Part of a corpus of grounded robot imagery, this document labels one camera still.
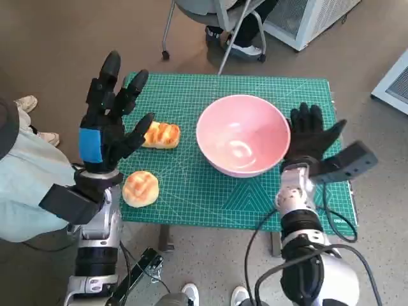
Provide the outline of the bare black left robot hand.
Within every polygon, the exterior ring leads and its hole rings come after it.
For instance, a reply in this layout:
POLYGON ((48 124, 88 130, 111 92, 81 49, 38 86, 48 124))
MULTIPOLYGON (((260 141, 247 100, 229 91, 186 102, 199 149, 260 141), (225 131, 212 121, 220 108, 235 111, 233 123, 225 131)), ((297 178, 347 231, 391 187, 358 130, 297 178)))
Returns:
POLYGON ((111 51, 99 76, 92 79, 87 94, 88 107, 80 123, 78 141, 80 158, 90 173, 114 171, 121 159, 127 158, 144 144, 144 135, 154 120, 155 114, 147 113, 131 132, 125 132, 122 117, 135 108, 149 72, 140 70, 127 87, 114 93, 120 64, 118 51, 111 51))

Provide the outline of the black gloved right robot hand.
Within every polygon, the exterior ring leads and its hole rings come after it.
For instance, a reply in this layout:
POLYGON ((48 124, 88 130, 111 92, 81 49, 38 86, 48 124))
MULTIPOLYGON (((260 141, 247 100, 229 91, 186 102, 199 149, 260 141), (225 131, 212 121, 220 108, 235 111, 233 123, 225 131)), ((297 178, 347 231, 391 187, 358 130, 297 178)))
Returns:
POLYGON ((324 153, 339 138, 346 123, 342 119, 325 130, 320 107, 301 103, 298 108, 291 110, 288 119, 291 141, 282 164, 311 164, 323 160, 324 153))

